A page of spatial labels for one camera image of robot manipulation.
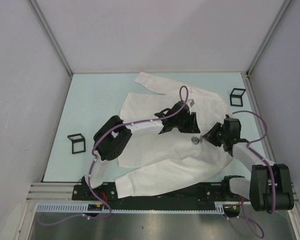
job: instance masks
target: light blue table surface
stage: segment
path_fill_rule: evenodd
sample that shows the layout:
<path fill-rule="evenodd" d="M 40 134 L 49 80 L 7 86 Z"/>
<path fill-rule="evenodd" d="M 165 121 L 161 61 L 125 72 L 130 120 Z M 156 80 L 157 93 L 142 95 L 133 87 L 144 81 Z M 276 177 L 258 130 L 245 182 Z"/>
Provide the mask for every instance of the light blue table surface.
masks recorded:
<path fill-rule="evenodd" d="M 230 113 L 239 110 L 251 111 L 246 93 L 243 95 L 243 107 L 230 106 L 232 89 L 245 88 L 240 73 L 155 74 L 222 95 Z M 137 76 L 137 73 L 75 74 L 73 76 L 43 178 L 44 182 L 77 182 L 88 172 L 94 159 L 91 155 L 94 144 L 93 136 L 111 116 L 120 115 L 127 94 L 156 94 L 134 82 Z M 241 121 L 242 138 L 252 141 L 260 137 L 255 119 L 251 114 L 238 113 L 236 117 Z M 86 152 L 72 154 L 72 143 L 67 136 L 78 133 L 85 137 Z M 253 144 L 253 147 L 264 154 L 260 142 Z M 103 181 L 113 182 L 115 178 L 131 171 L 133 168 L 119 167 L 118 160 L 115 159 L 111 161 L 111 166 L 106 171 Z M 228 175 L 242 175 L 250 179 L 249 171 L 241 162 L 234 159 L 227 168 L 208 181 L 219 182 Z"/>

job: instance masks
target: black bracket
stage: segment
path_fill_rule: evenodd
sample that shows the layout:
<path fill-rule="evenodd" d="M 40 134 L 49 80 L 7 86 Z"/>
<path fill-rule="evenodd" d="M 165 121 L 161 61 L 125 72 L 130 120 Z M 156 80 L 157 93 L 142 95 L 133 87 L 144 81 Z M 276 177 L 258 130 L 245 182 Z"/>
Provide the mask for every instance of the black bracket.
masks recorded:
<path fill-rule="evenodd" d="M 67 136 L 72 142 L 72 154 L 79 154 L 86 152 L 86 139 L 81 133 L 72 134 Z M 83 150 L 75 151 L 75 144 L 83 142 Z"/>
<path fill-rule="evenodd" d="M 275 209 L 291 210 L 294 207 L 289 168 L 285 164 L 271 166 L 275 181 Z M 270 211 L 272 209 L 272 186 L 270 185 L 270 171 L 264 165 L 252 165 L 250 181 L 250 202 L 256 211 Z"/>
<path fill-rule="evenodd" d="M 155 113 L 154 115 L 158 118 L 169 116 L 178 111 L 183 106 L 183 104 L 183 101 L 178 101 L 171 109 L 166 108 L 161 112 Z M 159 134 L 170 132 L 173 128 L 178 128 L 180 133 L 185 134 L 200 133 L 200 129 L 197 123 L 197 115 L 194 111 L 190 112 L 189 107 L 187 105 L 184 106 L 184 108 L 177 115 L 162 120 L 162 124 L 163 129 Z"/>
<path fill-rule="evenodd" d="M 245 138 L 240 138 L 241 123 L 237 118 L 225 115 L 223 124 L 217 122 L 210 131 L 203 135 L 203 138 L 216 147 L 223 145 L 223 150 L 233 156 L 234 144 L 248 143 Z"/>
<path fill-rule="evenodd" d="M 235 107 L 243 107 L 244 102 L 242 100 L 242 96 L 245 94 L 246 90 L 244 88 L 234 88 L 232 89 L 232 92 L 230 93 L 230 106 L 235 106 Z M 240 104 L 234 104 L 232 101 L 233 99 L 240 99 Z"/>

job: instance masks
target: metal frame bar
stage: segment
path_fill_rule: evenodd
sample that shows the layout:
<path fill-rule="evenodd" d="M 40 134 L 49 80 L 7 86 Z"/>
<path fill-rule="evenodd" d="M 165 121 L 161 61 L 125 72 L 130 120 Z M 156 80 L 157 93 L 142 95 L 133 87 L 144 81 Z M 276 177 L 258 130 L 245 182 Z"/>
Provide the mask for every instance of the metal frame bar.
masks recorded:
<path fill-rule="evenodd" d="M 26 201 L 29 203 L 55 203 L 55 202 L 81 202 L 72 201 L 72 192 L 76 183 L 33 183 L 30 187 Z"/>
<path fill-rule="evenodd" d="M 58 44 L 55 35 L 51 31 L 51 28 L 49 27 L 49 24 L 43 14 L 43 12 L 40 9 L 40 7 L 37 3 L 37 0 L 26 0 L 26 1 L 29 3 L 36 19 L 38 20 L 43 32 L 45 33 L 46 37 L 48 38 L 49 42 L 51 43 L 51 46 L 52 46 L 53 50 L 55 51 L 56 55 L 58 56 L 59 60 L 61 61 L 65 71 L 68 73 L 68 75 L 70 77 L 72 77 L 73 72 L 70 68 L 70 65 L 69 65 L 64 53 L 62 52 L 61 47 Z"/>
<path fill-rule="evenodd" d="M 26 208 L 24 210 L 24 217 L 22 220 L 23 222 L 22 222 L 20 229 L 18 230 L 18 233 L 17 233 L 18 236 L 15 239 L 28 240 L 29 235 L 30 235 L 30 230 L 32 227 L 32 223 L 35 218 L 36 208 L 37 208 L 37 203 L 35 203 L 35 202 L 27 203 Z"/>
<path fill-rule="evenodd" d="M 253 70 L 255 69 L 256 64 L 258 63 L 260 57 L 262 56 L 262 54 L 264 53 L 266 47 L 268 46 L 270 40 L 272 39 L 272 37 L 274 36 L 274 33 L 276 32 L 279 24 L 281 23 L 284 15 L 286 14 L 289 6 L 291 5 L 293 0 L 284 0 L 284 2 L 282 3 L 278 13 L 275 16 L 275 19 L 273 20 L 268 32 L 266 33 L 258 51 L 256 52 L 252 63 L 250 64 L 249 68 L 247 69 L 247 75 L 250 76 L 251 73 L 253 72 Z"/>
<path fill-rule="evenodd" d="M 295 204 L 294 208 L 288 211 L 296 239 L 300 240 L 300 205 Z"/>
<path fill-rule="evenodd" d="M 70 77 L 70 81 L 69 81 L 68 85 L 66 86 L 66 88 L 67 88 L 66 89 L 66 93 L 65 93 L 65 95 L 63 97 L 62 106 L 61 106 L 60 111 L 58 113 L 57 121 L 56 121 L 55 127 L 53 129 L 53 135 L 52 135 L 52 138 L 51 138 L 51 141 L 50 141 L 50 144 L 49 144 L 48 152 L 47 152 L 45 160 L 44 160 L 44 165 L 43 165 L 43 168 L 42 168 L 42 173 L 41 173 L 40 178 L 39 178 L 40 181 L 44 180 L 44 176 L 46 174 L 46 170 L 47 170 L 47 166 L 48 166 L 48 161 L 49 161 L 49 158 L 50 158 L 52 147 L 53 147 L 55 139 L 56 139 L 58 127 L 59 127 L 59 124 L 60 124 L 62 112 L 64 111 L 64 108 L 65 108 L 65 104 L 66 104 L 66 100 L 67 100 L 67 97 L 68 97 L 68 93 L 69 93 L 69 89 L 70 89 L 70 86 L 71 86 L 71 82 L 72 82 L 72 76 Z"/>

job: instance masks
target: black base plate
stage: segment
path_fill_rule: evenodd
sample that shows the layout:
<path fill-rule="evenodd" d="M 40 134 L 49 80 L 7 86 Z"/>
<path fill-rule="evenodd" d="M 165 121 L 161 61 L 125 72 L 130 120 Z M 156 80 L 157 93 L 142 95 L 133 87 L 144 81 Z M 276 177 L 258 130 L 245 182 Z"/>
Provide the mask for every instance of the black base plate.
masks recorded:
<path fill-rule="evenodd" d="M 72 193 L 74 201 L 96 201 L 83 177 L 81 184 L 75 185 Z M 229 178 L 222 182 L 200 182 L 176 191 L 157 196 L 129 196 L 118 199 L 116 184 L 104 182 L 94 192 L 104 198 L 115 210 L 156 210 L 156 211 L 206 211 L 215 210 L 215 202 L 237 202 L 239 196 L 230 193 Z"/>

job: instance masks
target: black metal frame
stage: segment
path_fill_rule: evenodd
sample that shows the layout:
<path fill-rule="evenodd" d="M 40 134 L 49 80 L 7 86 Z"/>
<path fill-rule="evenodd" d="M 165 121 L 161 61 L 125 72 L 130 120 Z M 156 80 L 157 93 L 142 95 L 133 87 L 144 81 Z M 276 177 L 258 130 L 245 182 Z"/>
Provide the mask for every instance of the black metal frame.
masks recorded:
<path fill-rule="evenodd" d="M 104 198 L 103 192 L 109 206 L 116 210 L 207 211 L 215 210 L 215 202 L 239 201 L 239 196 L 230 192 L 229 180 L 231 178 L 243 177 L 227 176 L 221 182 L 199 182 L 156 196 L 128 196 L 119 199 L 114 182 L 104 182 L 93 191 L 100 198 Z M 89 202 L 96 200 L 90 192 L 85 177 L 81 179 L 81 184 L 74 186 L 72 200 Z"/>
<path fill-rule="evenodd" d="M 238 94 L 234 94 L 234 91 L 242 91 L 242 93 L 240 95 L 238 95 Z M 242 96 L 245 94 L 245 92 L 246 92 L 246 90 L 244 88 L 234 88 L 234 89 L 232 89 L 232 92 L 230 93 L 230 106 L 243 107 L 244 102 L 243 102 Z M 240 99 L 241 104 L 232 103 L 233 99 Z"/>
<path fill-rule="evenodd" d="M 68 135 L 67 138 L 72 142 L 72 154 L 80 154 L 86 152 L 86 139 L 81 133 Z M 81 151 L 75 151 L 75 144 L 83 142 L 83 150 Z"/>

